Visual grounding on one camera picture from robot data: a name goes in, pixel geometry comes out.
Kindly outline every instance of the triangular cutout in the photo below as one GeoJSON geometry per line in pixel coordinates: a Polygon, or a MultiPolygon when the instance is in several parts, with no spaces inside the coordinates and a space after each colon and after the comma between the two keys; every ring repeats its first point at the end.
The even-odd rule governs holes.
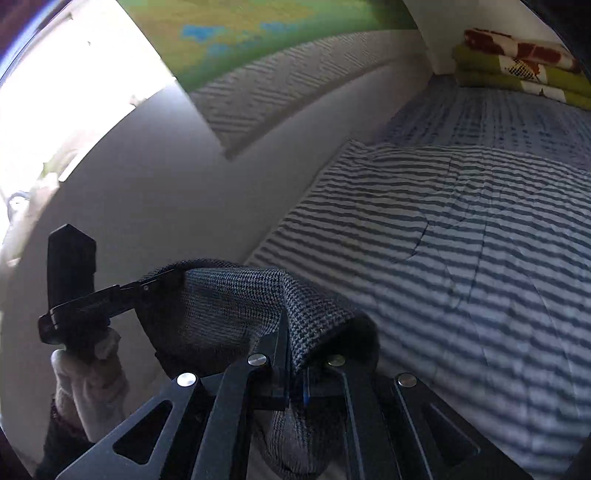
{"type": "Polygon", "coordinates": [[[423,417],[431,430],[443,462],[449,468],[463,463],[480,452],[478,445],[435,405],[424,405],[423,417]]]}
{"type": "Polygon", "coordinates": [[[169,400],[156,405],[137,425],[117,440],[113,445],[115,453],[140,465],[148,463],[172,409],[173,404],[169,400]]]}

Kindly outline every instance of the yellow-green blanket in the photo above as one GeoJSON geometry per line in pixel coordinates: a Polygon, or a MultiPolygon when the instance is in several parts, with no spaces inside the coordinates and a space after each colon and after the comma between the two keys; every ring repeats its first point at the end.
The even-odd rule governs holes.
{"type": "Polygon", "coordinates": [[[582,73],[567,72],[557,67],[512,59],[503,55],[491,55],[472,50],[464,44],[453,49],[453,58],[461,70],[519,77],[529,82],[542,83],[591,98],[591,83],[582,73]]]}
{"type": "Polygon", "coordinates": [[[532,93],[585,110],[591,110],[591,98],[560,88],[528,82],[517,77],[501,74],[456,69],[456,80],[463,87],[492,87],[532,93]]]}

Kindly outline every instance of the striped blanket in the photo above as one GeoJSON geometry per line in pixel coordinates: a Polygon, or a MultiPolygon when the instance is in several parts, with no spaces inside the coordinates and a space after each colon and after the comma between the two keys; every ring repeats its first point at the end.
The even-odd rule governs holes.
{"type": "Polygon", "coordinates": [[[350,143],[253,253],[338,291],[536,479],[591,430],[591,179],[527,153],[350,143]]]}

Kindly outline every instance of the hand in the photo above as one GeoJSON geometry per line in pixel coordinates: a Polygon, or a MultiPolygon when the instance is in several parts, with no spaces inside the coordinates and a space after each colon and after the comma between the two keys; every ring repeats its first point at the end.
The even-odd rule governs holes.
{"type": "Polygon", "coordinates": [[[57,411],[73,427],[84,429],[93,443],[125,420],[123,401],[129,385],[117,355],[120,338],[109,329],[96,344],[96,358],[90,364],[66,350],[51,355],[57,411]]]}

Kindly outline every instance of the dark sleeve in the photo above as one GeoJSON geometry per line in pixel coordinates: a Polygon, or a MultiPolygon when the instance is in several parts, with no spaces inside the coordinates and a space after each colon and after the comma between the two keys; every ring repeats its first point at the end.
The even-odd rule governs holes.
{"type": "Polygon", "coordinates": [[[76,429],[63,420],[51,403],[51,419],[43,446],[43,460],[34,475],[34,480],[54,480],[76,459],[86,453],[94,444],[90,443],[84,431],[76,429]]]}

